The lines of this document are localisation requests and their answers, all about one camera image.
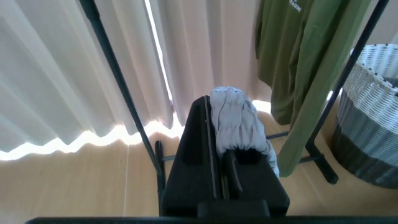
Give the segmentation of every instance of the light brown floor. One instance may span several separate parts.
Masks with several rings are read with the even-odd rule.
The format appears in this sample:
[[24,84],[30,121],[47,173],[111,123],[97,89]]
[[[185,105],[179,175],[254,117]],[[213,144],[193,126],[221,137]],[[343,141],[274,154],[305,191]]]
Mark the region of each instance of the light brown floor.
[[[260,114],[266,133],[286,131],[268,114]],[[333,125],[329,118],[328,125]],[[323,130],[330,138],[331,128]],[[324,135],[316,144],[339,175],[326,182],[314,162],[300,164],[280,181],[290,197],[288,215],[398,215],[398,190],[382,189],[357,179],[333,158]],[[163,140],[166,155],[178,139]],[[272,143],[279,151],[285,137]],[[172,161],[166,162],[169,172]],[[0,223],[24,223],[41,216],[157,216],[155,170],[142,144],[118,141],[105,147],[85,145],[77,153],[29,155],[0,162]]]

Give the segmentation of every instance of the olive green sweatshirt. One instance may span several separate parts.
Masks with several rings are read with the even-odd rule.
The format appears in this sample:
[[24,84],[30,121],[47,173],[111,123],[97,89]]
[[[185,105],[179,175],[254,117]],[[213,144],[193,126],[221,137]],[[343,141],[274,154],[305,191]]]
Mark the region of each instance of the olive green sweatshirt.
[[370,0],[263,0],[256,24],[258,77],[272,88],[271,113],[290,133],[280,175],[298,164]]

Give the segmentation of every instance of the white and gray basket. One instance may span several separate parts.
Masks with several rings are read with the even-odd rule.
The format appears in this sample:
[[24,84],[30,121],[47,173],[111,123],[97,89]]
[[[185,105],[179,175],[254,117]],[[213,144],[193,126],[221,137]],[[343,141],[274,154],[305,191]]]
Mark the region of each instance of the white and gray basket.
[[398,189],[398,45],[367,45],[343,87],[332,152],[352,174]]

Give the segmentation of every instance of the clothes rack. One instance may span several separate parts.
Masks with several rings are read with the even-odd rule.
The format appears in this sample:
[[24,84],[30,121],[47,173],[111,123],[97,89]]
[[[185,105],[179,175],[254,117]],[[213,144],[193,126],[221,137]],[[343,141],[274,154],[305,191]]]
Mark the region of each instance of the clothes rack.
[[[315,145],[315,137],[317,136],[323,123],[325,122],[326,117],[328,116],[333,104],[335,103],[340,90],[342,89],[349,73],[353,69],[354,64],[356,63],[363,47],[365,46],[366,42],[368,41],[369,36],[371,35],[374,27],[376,26],[384,8],[387,6],[388,2],[389,2],[389,0],[379,0],[377,2],[377,5],[371,14],[371,17],[369,18],[361,36],[359,37],[358,42],[355,45],[355,48],[354,48],[351,56],[349,57],[349,59],[347,61],[345,68],[343,69],[343,71],[335,85],[335,88],[333,89],[333,94],[331,95],[331,98],[329,99],[328,103],[326,104],[325,109],[323,110],[323,112],[320,116],[320,119],[318,120],[317,125],[315,126],[311,136],[309,137],[309,139],[306,143],[305,148],[307,149],[310,156],[303,157],[300,160],[300,163],[315,161],[316,165],[322,172],[323,176],[331,184],[337,183],[338,176],[337,176],[336,172],[331,168],[329,163],[326,161],[325,156],[319,151],[319,149]],[[141,135],[142,141],[146,147],[148,155],[155,167],[156,174],[157,174],[158,198],[160,201],[162,198],[162,193],[163,193],[164,187],[165,187],[164,161],[171,160],[174,158],[174,156],[167,156],[167,157],[163,156],[163,146],[160,141],[157,141],[155,143],[155,152],[154,152],[152,146],[150,145],[149,139],[144,131],[144,127],[139,119],[137,110],[136,110],[136,108],[134,106],[134,102],[130,96],[130,92],[126,85],[126,81],[123,78],[122,71],[119,67],[118,61],[116,60],[116,57],[112,50],[112,46],[109,42],[108,36],[106,35],[106,32],[103,27],[102,21],[100,19],[100,14],[98,12],[96,4],[95,4],[94,0],[80,0],[80,4],[85,12],[86,17],[88,18],[88,20],[90,21],[90,23],[94,29],[94,32],[96,34],[96,37],[98,38],[99,44],[105,54],[105,57],[109,63],[109,66],[111,67],[111,70],[115,77],[115,80],[118,83],[118,86],[123,95],[124,101],[127,104],[127,107],[131,113],[131,116],[132,116],[132,118],[137,126],[137,129]],[[271,136],[268,136],[267,139],[278,138],[278,137],[286,136],[286,135],[288,135],[288,132],[273,134]]]

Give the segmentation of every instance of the curtain fold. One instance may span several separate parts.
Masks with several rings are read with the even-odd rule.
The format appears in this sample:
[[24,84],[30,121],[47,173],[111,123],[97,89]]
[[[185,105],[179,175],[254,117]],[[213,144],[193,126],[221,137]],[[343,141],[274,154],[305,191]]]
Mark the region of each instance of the curtain fold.
[[256,77],[254,20],[258,0],[150,0],[178,120],[216,86],[235,86],[267,100]]
[[[172,125],[144,1],[97,1],[142,122]],[[0,150],[65,144],[115,125],[136,132],[113,74],[78,1],[0,3]]]

